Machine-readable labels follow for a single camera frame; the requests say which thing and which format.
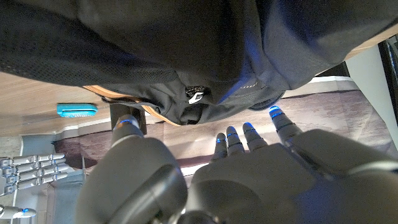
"white wall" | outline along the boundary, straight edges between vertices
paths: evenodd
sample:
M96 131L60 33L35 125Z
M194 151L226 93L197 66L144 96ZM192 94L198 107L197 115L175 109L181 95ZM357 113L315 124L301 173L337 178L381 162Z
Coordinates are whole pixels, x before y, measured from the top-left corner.
M398 146L398 126L392 108L379 48L374 46L346 61L349 75L387 124Z

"tan strap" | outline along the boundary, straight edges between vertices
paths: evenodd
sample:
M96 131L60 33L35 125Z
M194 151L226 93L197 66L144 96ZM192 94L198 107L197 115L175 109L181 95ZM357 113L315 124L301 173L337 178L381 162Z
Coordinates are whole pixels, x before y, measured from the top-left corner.
M120 93L115 93L111 90L107 90L103 87L100 87L99 85L92 85L92 86L83 86L83 88L92 91L96 94L99 94L101 96L105 96L107 98L111 98L111 99L118 99L118 98L128 98L136 103L140 103L142 102L140 99L138 99L137 97L134 96L130 96L130 95L125 95L125 94L120 94ZM151 114L152 116L159 118L163 121L166 121L167 123L174 125L174 126L180 126L179 124L173 123L172 121L170 121L169 119L165 118L164 116L158 114L158 112L155 111L155 109L151 108L150 106L142 106L142 108L148 112L149 114Z

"robotic hand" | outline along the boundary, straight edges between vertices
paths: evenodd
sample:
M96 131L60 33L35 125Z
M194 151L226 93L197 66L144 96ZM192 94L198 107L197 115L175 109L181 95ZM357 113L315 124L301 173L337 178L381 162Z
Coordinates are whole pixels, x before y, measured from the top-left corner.
M0 196L16 190L49 183L68 176L63 172L69 168L64 154L19 156L0 158ZM0 219L28 218L36 215L30 208L0 205Z
M268 145L245 123L245 153L230 126L189 189L166 146L121 117L80 192L76 223L397 223L395 159L327 131L302 132L277 106L269 114L281 143Z

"blue light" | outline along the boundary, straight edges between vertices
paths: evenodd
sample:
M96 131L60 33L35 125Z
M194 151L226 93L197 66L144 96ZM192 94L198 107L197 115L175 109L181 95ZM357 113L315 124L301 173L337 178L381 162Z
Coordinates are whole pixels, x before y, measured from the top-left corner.
M278 107L278 106L271 106L270 108L269 108L269 112L271 113L271 112L273 112L274 110L279 110L280 108Z
M271 118L275 118L276 116L281 115L281 114L282 114L282 112L276 113L276 114L272 115Z
M131 121L130 121L129 119L125 119L125 120L123 120L123 121L120 121L120 123L125 123L125 122L127 122L127 123L130 123L130 124L131 124Z

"wooden floor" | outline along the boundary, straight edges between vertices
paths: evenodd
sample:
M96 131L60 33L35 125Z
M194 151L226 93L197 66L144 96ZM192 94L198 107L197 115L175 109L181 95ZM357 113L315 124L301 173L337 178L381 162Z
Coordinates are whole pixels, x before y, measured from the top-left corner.
M109 118L109 105L80 87L54 85L0 72L0 136L51 133L65 126ZM89 118L61 118L57 103L94 103Z

